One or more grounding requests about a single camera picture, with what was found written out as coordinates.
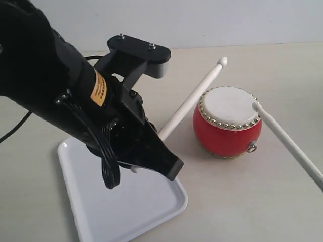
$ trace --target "metal ring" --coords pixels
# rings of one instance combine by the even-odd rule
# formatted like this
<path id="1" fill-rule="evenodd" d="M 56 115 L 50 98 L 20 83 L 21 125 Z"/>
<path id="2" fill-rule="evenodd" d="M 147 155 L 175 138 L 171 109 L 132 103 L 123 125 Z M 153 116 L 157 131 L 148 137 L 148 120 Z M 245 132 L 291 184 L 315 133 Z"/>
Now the metal ring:
<path id="1" fill-rule="evenodd" d="M 252 153 L 252 152 L 255 152 L 256 149 L 257 149 L 257 146 L 255 145 L 256 141 L 252 141 L 248 147 L 248 150 L 247 152 L 248 153 Z"/>

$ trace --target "white plastic tray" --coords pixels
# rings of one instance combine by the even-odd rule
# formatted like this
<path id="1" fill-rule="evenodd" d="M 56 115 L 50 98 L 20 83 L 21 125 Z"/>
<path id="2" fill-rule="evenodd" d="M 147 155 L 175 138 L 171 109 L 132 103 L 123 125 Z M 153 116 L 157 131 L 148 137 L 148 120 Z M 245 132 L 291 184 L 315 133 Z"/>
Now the white plastic tray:
<path id="1" fill-rule="evenodd" d="M 59 145 L 58 156 L 81 242 L 128 242 L 187 206 L 178 179 L 145 169 L 121 168 L 121 184 L 107 189 L 100 159 L 74 138 Z"/>

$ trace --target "white wall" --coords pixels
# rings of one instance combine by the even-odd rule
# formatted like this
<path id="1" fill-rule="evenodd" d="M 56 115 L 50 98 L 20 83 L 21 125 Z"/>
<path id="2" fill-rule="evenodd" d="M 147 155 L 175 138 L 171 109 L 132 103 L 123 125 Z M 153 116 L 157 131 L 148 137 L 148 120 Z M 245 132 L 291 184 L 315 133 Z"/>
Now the white wall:
<path id="1" fill-rule="evenodd" d="M 322 0 L 32 0 L 80 51 L 124 33 L 170 48 L 323 41 Z"/>

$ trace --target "yellow label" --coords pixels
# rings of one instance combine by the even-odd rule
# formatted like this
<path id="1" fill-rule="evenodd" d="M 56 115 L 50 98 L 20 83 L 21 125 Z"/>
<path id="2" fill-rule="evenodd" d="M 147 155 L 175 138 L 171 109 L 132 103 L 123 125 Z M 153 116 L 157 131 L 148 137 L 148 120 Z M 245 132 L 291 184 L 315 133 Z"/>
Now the yellow label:
<path id="1" fill-rule="evenodd" d="M 107 94 L 107 85 L 103 76 L 95 70 L 96 73 L 96 81 L 93 92 L 91 94 L 91 99 L 100 107 L 102 107 L 104 100 Z"/>

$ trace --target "drum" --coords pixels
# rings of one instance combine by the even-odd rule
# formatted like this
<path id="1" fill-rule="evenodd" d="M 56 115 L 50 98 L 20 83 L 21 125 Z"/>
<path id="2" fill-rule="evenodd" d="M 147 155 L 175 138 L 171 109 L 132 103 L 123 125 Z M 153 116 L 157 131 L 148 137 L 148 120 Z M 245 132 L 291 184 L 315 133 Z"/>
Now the drum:
<path id="1" fill-rule="evenodd" d="M 229 86 L 212 88 L 200 98 L 193 114 L 199 143 L 211 154 L 232 158 L 257 149 L 262 119 L 248 92 Z"/>

